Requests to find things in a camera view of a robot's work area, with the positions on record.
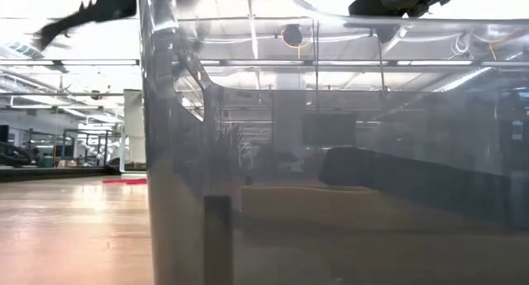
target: red mat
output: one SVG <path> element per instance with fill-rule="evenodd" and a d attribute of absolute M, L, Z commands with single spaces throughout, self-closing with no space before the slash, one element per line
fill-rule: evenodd
<path fill-rule="evenodd" d="M 138 185 L 138 184 L 146 184 L 147 179 L 146 178 L 120 178 L 120 179 L 111 179 L 111 180 L 104 180 L 102 183 L 110 184 L 110 183 L 124 183 L 127 185 Z"/>

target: white column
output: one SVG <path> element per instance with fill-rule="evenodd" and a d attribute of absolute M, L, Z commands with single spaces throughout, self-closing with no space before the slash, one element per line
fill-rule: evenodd
<path fill-rule="evenodd" d="M 18 129 L 13 129 L 11 131 L 9 131 L 10 134 L 13 134 L 15 135 L 15 139 L 13 140 L 13 145 L 19 147 L 22 145 L 22 141 L 21 141 L 21 136 L 20 136 L 20 131 Z"/>
<path fill-rule="evenodd" d="M 145 125 L 140 90 L 123 90 L 125 134 L 129 137 L 129 162 L 145 162 Z"/>
<path fill-rule="evenodd" d="M 300 74 L 277 74 L 274 92 L 274 148 L 302 158 L 303 114 L 307 106 L 305 80 Z"/>

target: black object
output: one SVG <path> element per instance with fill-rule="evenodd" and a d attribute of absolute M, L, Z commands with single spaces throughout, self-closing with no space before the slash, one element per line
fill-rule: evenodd
<path fill-rule="evenodd" d="M 122 173 L 119 169 L 119 163 L 120 163 L 120 158 L 116 157 L 116 158 L 110 159 L 103 167 L 109 174 L 118 175 Z"/>
<path fill-rule="evenodd" d="M 133 17 L 136 14 L 136 0 L 97 0 L 79 7 L 79 11 L 42 27 L 38 33 L 38 46 L 45 49 L 53 39 L 67 30 L 89 22 L 105 22 Z"/>
<path fill-rule="evenodd" d="M 9 125 L 0 125 L 0 142 L 9 142 Z"/>
<path fill-rule="evenodd" d="M 334 148 L 326 154 L 319 179 L 331 186 L 364 186 L 445 211 L 510 224 L 511 180 L 502 175 Z"/>
<path fill-rule="evenodd" d="M 287 25 L 282 33 L 283 41 L 290 46 L 300 46 L 303 41 L 303 35 L 299 30 L 299 25 Z"/>
<path fill-rule="evenodd" d="M 102 99 L 102 96 L 99 95 L 99 94 L 101 94 L 101 92 L 99 92 L 98 90 L 92 90 L 92 91 L 90 91 L 90 93 L 93 94 L 93 96 L 90 97 L 93 100 L 101 100 Z"/>
<path fill-rule="evenodd" d="M 447 4 L 451 0 L 355 0 L 349 5 L 351 16 L 362 17 L 421 17 L 428 12 L 431 5 Z M 399 26 L 374 26 L 380 42 L 385 43 L 393 39 Z"/>
<path fill-rule="evenodd" d="M 0 164 L 17 168 L 30 165 L 32 161 L 31 155 L 24 149 L 6 142 L 0 142 Z"/>
<path fill-rule="evenodd" d="M 204 285 L 233 285 L 233 220 L 228 196 L 204 197 Z"/>
<path fill-rule="evenodd" d="M 55 157 L 73 158 L 75 157 L 74 150 L 75 150 L 74 145 L 56 145 L 54 149 Z"/>

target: fluorescent light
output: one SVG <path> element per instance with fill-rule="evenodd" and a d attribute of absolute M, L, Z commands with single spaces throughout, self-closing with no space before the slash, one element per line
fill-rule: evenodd
<path fill-rule="evenodd" d="M 87 134 L 91 134 L 88 138 L 91 139 L 97 139 L 97 137 L 93 134 L 101 134 L 101 135 L 104 135 L 104 134 L 107 134 L 108 130 L 91 130 L 91 129 L 88 129 L 88 130 L 82 130 L 80 132 L 83 132 L 85 135 Z"/>
<path fill-rule="evenodd" d="M 240 124 L 240 123 L 253 123 L 253 124 L 272 124 L 272 121 L 258 121 L 258 120 L 241 120 L 241 121 L 222 121 L 226 124 Z"/>
<path fill-rule="evenodd" d="M 24 98 L 24 99 L 27 99 L 27 100 L 31 100 L 33 102 L 49 104 L 51 106 L 60 106 L 60 105 L 64 105 L 66 103 L 66 102 L 64 102 L 62 100 L 59 100 L 59 99 L 56 99 L 56 98 L 52 98 L 52 97 L 47 97 L 47 96 L 24 95 L 24 96 L 21 96 L 21 97 Z"/>
<path fill-rule="evenodd" d="M 70 114 L 70 115 L 86 117 L 86 115 L 83 114 L 82 112 L 77 112 L 75 110 L 72 110 L 72 109 L 69 109 L 69 108 L 66 108 L 66 107 L 63 107 L 62 110 L 65 111 L 65 112 L 68 112 L 68 114 Z"/>
<path fill-rule="evenodd" d="M 388 61 L 382 61 L 382 65 L 386 65 Z M 380 61 L 319 61 L 320 66 L 379 66 Z"/>
<path fill-rule="evenodd" d="M 482 66 L 490 66 L 490 67 L 503 67 L 503 66 L 507 66 L 507 67 L 527 67 L 529 66 L 529 62 L 524 62 L 524 61 L 510 61 L 510 60 L 505 60 L 505 61 L 485 61 L 485 62 L 482 62 L 481 63 Z"/>
<path fill-rule="evenodd" d="M 79 123 L 78 128 L 80 130 L 86 130 L 86 131 L 112 131 L 112 127 L 114 127 L 116 124 L 113 123 L 98 123 L 98 124 L 83 124 Z"/>
<path fill-rule="evenodd" d="M 61 60 L 63 65 L 137 65 L 134 59 L 108 59 L 108 60 Z"/>
<path fill-rule="evenodd" d="M 218 60 L 201 60 L 200 63 L 203 66 L 218 66 L 221 63 L 221 61 L 218 61 Z"/>
<path fill-rule="evenodd" d="M 520 53 L 514 54 L 514 55 L 512 55 L 512 56 L 510 56 L 510 57 L 507 57 L 507 58 L 505 59 L 505 61 L 510 61 L 510 60 L 512 60 L 512 59 L 515 59 L 515 58 L 521 56 L 521 55 L 523 55 L 523 52 L 520 52 Z M 459 87 L 460 85 L 462 85 L 463 83 L 468 82 L 468 81 L 471 80 L 472 78 L 475 78 L 475 77 L 477 77 L 478 75 L 483 74 L 483 73 L 489 71 L 490 69 L 493 69 L 493 68 L 492 68 L 492 67 L 484 67 L 484 68 L 482 68 L 482 69 L 478 69 L 478 70 L 476 70 L 476 71 L 474 71 L 474 72 L 472 72 L 472 73 L 470 73 L 470 74 L 465 75 L 465 76 L 462 77 L 462 78 L 456 79 L 455 81 L 453 81 L 453 82 L 451 82 L 451 83 L 448 83 L 448 84 L 444 85 L 443 87 L 440 87 L 440 88 L 434 90 L 433 92 L 446 92 L 446 91 L 450 91 L 450 90 L 452 90 L 452 89 L 454 89 L 454 88 L 458 88 L 458 87 Z"/>
<path fill-rule="evenodd" d="M 113 116 L 90 115 L 90 117 L 98 121 L 104 121 L 106 123 L 122 123 L 122 120 L 116 119 Z"/>
<path fill-rule="evenodd" d="M 0 59 L 0 65 L 4 66 L 35 66 L 35 65 L 53 65 L 51 60 L 32 60 L 32 59 Z"/>
<path fill-rule="evenodd" d="M 183 107 L 191 107 L 191 102 L 186 97 L 182 98 L 182 106 Z"/>
<path fill-rule="evenodd" d="M 58 108 L 60 109 L 65 109 L 65 108 L 68 108 L 68 109 L 98 109 L 99 107 L 96 107 L 96 106 L 60 106 Z"/>
<path fill-rule="evenodd" d="M 46 105 L 26 105 L 26 106 L 10 106 L 15 109 L 51 109 L 51 106 Z"/>
<path fill-rule="evenodd" d="M 252 66 L 252 65 L 303 65 L 301 60 L 230 60 L 229 65 L 241 65 L 241 66 Z"/>
<path fill-rule="evenodd" d="M 415 60 L 415 61 L 398 61 L 399 66 L 461 66 L 470 65 L 470 60 Z"/>

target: clear plastic container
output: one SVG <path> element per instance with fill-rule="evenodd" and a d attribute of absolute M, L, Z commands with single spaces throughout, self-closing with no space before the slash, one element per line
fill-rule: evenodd
<path fill-rule="evenodd" d="M 527 21 L 140 7 L 156 284 L 529 281 Z"/>

